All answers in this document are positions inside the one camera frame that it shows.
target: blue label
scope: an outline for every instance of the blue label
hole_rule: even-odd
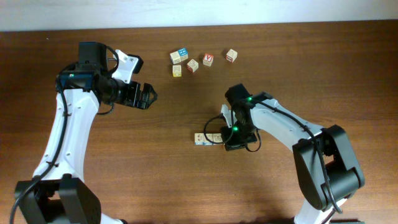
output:
[[[188,52],[187,52],[187,50],[185,48],[182,48],[182,49],[178,50],[178,53],[180,54],[180,56],[184,56],[184,55],[188,54]]]

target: row of blocks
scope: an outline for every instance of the row of blocks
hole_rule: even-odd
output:
[[[230,62],[234,62],[237,56],[238,53],[233,49],[231,49],[226,54],[226,59]],[[180,63],[188,59],[188,52],[185,48],[182,48],[176,52],[171,53],[170,58],[173,64]],[[214,61],[214,56],[211,54],[205,54],[205,56],[203,57],[203,64],[206,66],[210,67],[213,61]],[[193,73],[199,68],[199,63],[196,62],[194,59],[191,59],[191,61],[187,63],[187,68]],[[182,76],[181,65],[173,65],[173,77],[181,77],[181,76]]]
[[[221,134],[217,133],[217,134],[206,134],[207,138],[210,141],[213,142],[223,142],[223,139],[221,138]],[[195,145],[205,145],[205,146],[211,146],[213,145],[213,143],[207,141],[207,139],[205,138],[205,134],[203,133],[195,133]]]

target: tabletop surface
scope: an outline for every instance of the tabletop surface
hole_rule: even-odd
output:
[[[397,40],[397,21],[0,33],[0,223],[7,223],[16,182],[29,180],[43,156],[56,110],[55,76],[77,60],[80,41],[140,55],[144,66],[133,79],[159,94],[148,110],[116,105],[93,121],[85,183],[104,213],[131,223],[239,223],[297,214],[303,195],[294,158],[271,135],[261,131],[256,153],[194,145],[194,133],[226,103],[226,90],[243,83],[303,119],[348,133],[366,184],[334,219],[394,223]],[[174,78],[169,53],[182,47],[199,69],[190,73],[184,61],[182,77]],[[224,58],[229,49],[238,53],[234,63]],[[205,53],[215,56],[211,67],[201,62]],[[18,212],[16,223],[23,222]]]

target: block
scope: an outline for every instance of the block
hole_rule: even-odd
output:
[[[213,142],[218,142],[218,143],[223,142],[223,138],[221,137],[220,133],[213,134]]]
[[[203,145],[205,142],[205,134],[203,133],[195,133],[195,144]]]
[[[187,63],[187,68],[193,73],[199,68],[199,63],[196,62],[194,59],[191,59],[191,61]]]
[[[182,69],[181,65],[173,65],[173,77],[181,77]]]
[[[213,141],[213,134],[206,134],[206,136],[210,141]],[[207,139],[205,138],[205,146],[211,146],[211,145],[213,145],[213,143],[207,141]]]
[[[212,56],[211,54],[205,54],[205,56],[203,57],[203,64],[210,67],[213,63],[213,59],[214,56]]]
[[[182,48],[178,50],[178,54],[180,55],[181,61],[188,59],[188,52],[186,48]]]
[[[226,54],[226,59],[229,60],[230,62],[234,62],[237,56],[238,56],[238,53],[231,49]]]
[[[181,57],[178,51],[171,53],[170,58],[172,59],[173,64],[181,62]]]

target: wooden cube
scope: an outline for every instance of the wooden cube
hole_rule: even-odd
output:
[[[203,145],[205,142],[205,135],[203,133],[195,133],[195,144]]]
[[[172,59],[173,64],[181,62],[181,57],[178,51],[171,53],[170,58]]]
[[[182,69],[181,65],[173,65],[173,77],[181,77]]]
[[[193,73],[199,68],[199,63],[196,62],[194,59],[191,59],[191,61],[187,63],[187,68]]]
[[[218,142],[218,143],[223,142],[223,138],[221,137],[220,133],[213,134],[213,142]]]
[[[206,136],[207,136],[207,138],[210,140],[210,141],[213,141],[213,134],[206,134]],[[211,143],[211,142],[209,142],[209,141],[207,141],[207,139],[205,138],[205,146],[211,146],[211,145],[213,145],[213,143]]]
[[[234,62],[237,56],[238,56],[238,53],[231,49],[226,54],[226,59],[229,60],[230,62]]]
[[[178,50],[178,54],[180,55],[181,61],[188,59],[188,52],[186,48],[182,48]]]
[[[206,66],[211,66],[211,64],[213,63],[213,59],[214,56],[212,56],[211,54],[205,54],[205,56],[203,57],[203,64]]]

